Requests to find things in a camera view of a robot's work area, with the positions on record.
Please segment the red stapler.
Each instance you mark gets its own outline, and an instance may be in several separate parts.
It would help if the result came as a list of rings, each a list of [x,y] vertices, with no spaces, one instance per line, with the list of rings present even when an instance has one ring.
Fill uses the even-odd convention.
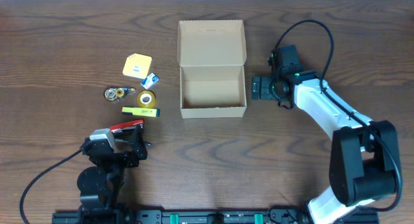
[[[117,132],[121,132],[121,131],[127,131],[130,129],[135,129],[136,126],[139,126],[140,128],[144,127],[144,120],[142,119],[138,119],[138,120],[133,120],[133,121],[129,121],[129,122],[124,122],[121,124],[116,124],[114,126],[110,126],[109,129],[111,132],[113,133],[117,133]]]

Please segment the yellow clear tape roll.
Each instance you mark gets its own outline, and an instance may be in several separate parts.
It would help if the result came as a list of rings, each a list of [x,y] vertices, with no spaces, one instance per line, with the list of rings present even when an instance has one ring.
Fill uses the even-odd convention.
[[[142,91],[137,96],[137,103],[141,108],[152,108],[155,106],[155,94],[151,91]]]

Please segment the brown cardboard box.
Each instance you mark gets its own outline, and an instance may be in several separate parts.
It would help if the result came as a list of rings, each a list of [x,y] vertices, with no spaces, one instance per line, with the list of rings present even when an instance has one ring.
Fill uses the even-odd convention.
[[[182,118],[239,118],[247,108],[242,20],[180,21]]]

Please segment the yellow spiral notepad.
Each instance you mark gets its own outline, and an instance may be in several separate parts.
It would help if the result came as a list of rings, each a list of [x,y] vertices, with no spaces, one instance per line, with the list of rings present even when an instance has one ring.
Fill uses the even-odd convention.
[[[126,58],[123,75],[144,79],[151,67],[152,57],[143,54],[131,54]]]

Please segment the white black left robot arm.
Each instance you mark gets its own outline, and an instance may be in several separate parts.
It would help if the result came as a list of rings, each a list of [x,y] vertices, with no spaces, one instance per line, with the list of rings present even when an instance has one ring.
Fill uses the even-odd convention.
[[[80,149],[94,166],[85,169],[77,180],[84,209],[116,208],[125,169],[136,168],[140,161],[147,159],[143,130],[143,124],[116,131],[97,129],[85,139]]]

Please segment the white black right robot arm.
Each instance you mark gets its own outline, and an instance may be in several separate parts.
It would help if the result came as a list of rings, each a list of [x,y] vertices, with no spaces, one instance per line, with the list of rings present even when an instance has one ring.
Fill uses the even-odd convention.
[[[310,115],[331,139],[329,187],[296,216],[298,223],[362,222],[360,213],[394,209],[402,195],[397,131],[387,120],[355,111],[317,74],[255,76],[255,99],[289,101]]]

